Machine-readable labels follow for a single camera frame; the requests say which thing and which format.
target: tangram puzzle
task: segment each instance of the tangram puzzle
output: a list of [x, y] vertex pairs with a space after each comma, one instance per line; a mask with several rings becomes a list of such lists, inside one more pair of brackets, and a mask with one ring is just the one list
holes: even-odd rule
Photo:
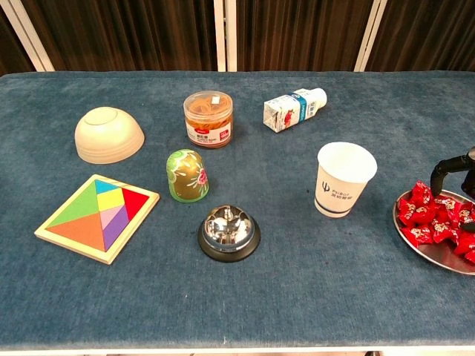
[[111, 264], [159, 198], [157, 193], [94, 174], [35, 235]]

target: matryoshka doll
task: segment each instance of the matryoshka doll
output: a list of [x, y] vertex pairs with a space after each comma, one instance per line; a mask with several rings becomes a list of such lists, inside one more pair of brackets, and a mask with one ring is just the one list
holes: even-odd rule
[[209, 190], [201, 156], [192, 150], [179, 150], [166, 161], [171, 196], [179, 202], [196, 202]]

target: dark brown curtain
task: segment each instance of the dark brown curtain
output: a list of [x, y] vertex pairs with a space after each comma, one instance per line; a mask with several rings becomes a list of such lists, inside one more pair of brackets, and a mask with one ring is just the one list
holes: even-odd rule
[[0, 8], [0, 76], [33, 70], [35, 67], [8, 21], [8, 17]]
[[23, 4], [56, 70], [217, 70], [213, 1]]
[[389, 0], [366, 70], [475, 70], [475, 0]]
[[237, 0], [238, 70], [353, 70], [373, 0]]

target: cup logo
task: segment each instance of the cup logo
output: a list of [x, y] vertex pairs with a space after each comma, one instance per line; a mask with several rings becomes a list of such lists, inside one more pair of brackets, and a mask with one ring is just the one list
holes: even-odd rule
[[322, 182], [321, 187], [324, 189], [324, 192], [330, 191], [330, 186], [326, 182]]

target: white paper cup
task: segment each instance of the white paper cup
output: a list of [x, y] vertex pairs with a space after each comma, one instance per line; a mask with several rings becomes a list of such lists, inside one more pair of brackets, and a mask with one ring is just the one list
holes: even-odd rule
[[318, 152], [315, 207], [328, 217], [344, 217], [355, 205], [378, 166], [365, 148], [331, 142]]

